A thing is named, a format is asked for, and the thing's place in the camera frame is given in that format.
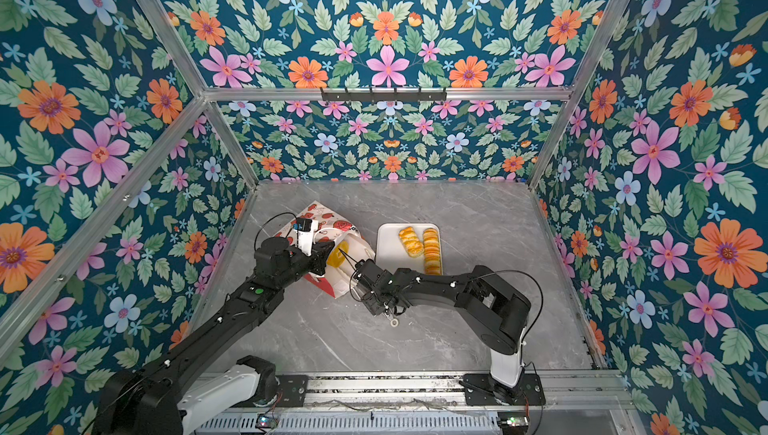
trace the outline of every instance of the yellow food item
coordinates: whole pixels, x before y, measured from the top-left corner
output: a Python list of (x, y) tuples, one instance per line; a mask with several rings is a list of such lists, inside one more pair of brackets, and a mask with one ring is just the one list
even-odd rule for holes
[(424, 230), (424, 273), (426, 275), (442, 275), (440, 238), (436, 229)]
[(400, 230), (400, 241), (402, 246), (406, 248), (409, 257), (416, 258), (424, 253), (424, 245), (418, 239), (416, 232), (413, 231), (413, 227)]
[(342, 241), (338, 247), (333, 249), (331, 255), (328, 255), (328, 261), (326, 263), (330, 267), (338, 268), (344, 263), (344, 254), (341, 250), (350, 253), (350, 243), (347, 240)]

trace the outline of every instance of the robotic arm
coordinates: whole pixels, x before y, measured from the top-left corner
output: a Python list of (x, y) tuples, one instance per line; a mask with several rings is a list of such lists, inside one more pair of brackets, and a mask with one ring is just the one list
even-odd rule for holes
[[(312, 231), (309, 220), (297, 226)], [(277, 391), (275, 366), (245, 357), (222, 376), (189, 388), (211, 362), (251, 332), (283, 301), (285, 288), (312, 272), (322, 276), (331, 241), (302, 249), (286, 238), (268, 238), (256, 250), (254, 273), (229, 294), (204, 325), (138, 371), (115, 373), (104, 386), (92, 433), (187, 435), (219, 412), (256, 396), (268, 405)], [(522, 338), (531, 302), (487, 267), (471, 273), (429, 276), (408, 269), (394, 274), (373, 260), (355, 263), (360, 301), (371, 315), (394, 315), (396, 307), (435, 305), (456, 310), (492, 350), (494, 394), (514, 397), (522, 373)]]

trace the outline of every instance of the pastry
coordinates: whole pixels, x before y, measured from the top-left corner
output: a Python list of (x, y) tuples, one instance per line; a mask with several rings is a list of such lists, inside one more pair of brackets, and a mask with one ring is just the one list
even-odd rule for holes
[(406, 248), (409, 257), (416, 258), (424, 253), (424, 245), (418, 239), (416, 232), (413, 231), (413, 227), (400, 230), (400, 241), (402, 246)]
[(426, 275), (442, 275), (440, 238), (436, 229), (424, 230), (424, 273)]

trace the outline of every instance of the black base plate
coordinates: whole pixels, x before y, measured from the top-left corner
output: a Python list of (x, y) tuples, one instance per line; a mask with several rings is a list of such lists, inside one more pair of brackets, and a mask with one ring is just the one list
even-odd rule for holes
[[(470, 407), (499, 405), (499, 401), (496, 400), (491, 391), (491, 385), (488, 381), (489, 377), (489, 373), (466, 373), (464, 375), (462, 378), (463, 382), (469, 386), (481, 389), (464, 389), (467, 405)], [(525, 405), (527, 402), (531, 407), (538, 407), (546, 403), (542, 381), (535, 373), (523, 373), (518, 387), (522, 389), (522, 392), (514, 400), (514, 405)]]
[[(295, 408), (304, 406), (304, 397), (306, 396), (306, 385), (310, 378), (307, 375), (277, 375), (277, 392), (282, 391), (283, 396), (277, 402), (276, 408)], [(249, 398), (248, 400), (236, 403), (234, 407), (251, 408), (263, 406), (264, 401)]]

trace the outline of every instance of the bread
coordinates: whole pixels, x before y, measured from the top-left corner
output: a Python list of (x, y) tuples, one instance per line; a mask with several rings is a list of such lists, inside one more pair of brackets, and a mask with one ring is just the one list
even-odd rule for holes
[(416, 258), (424, 253), (424, 244), (418, 239), (413, 227), (400, 230), (400, 241), (402, 246), (406, 248), (409, 257)]
[(426, 275), (442, 275), (440, 238), (436, 229), (424, 230), (424, 273)]

